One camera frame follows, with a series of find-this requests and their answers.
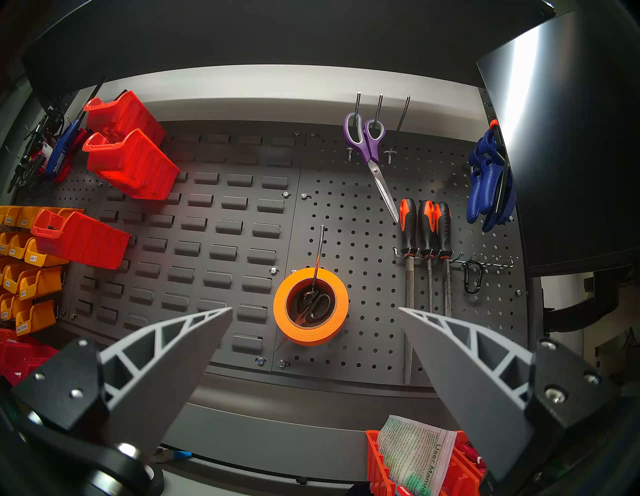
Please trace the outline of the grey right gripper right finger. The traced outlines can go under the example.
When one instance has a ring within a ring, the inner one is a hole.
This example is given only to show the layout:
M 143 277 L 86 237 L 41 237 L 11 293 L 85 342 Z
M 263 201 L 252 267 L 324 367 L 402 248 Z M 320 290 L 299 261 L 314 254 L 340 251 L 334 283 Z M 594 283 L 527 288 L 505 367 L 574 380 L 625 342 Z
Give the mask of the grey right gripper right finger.
M 412 308 L 399 321 L 439 398 L 486 464 L 481 488 L 616 488 L 619 389 L 552 338 L 533 352 Z

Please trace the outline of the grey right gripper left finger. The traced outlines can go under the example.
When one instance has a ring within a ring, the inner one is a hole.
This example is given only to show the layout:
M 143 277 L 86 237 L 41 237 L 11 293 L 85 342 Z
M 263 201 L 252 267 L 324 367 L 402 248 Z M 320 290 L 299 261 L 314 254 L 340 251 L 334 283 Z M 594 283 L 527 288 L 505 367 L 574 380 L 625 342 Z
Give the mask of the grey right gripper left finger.
M 99 351 L 79 337 L 13 387 L 49 427 L 152 455 L 199 384 L 231 307 L 150 324 Z

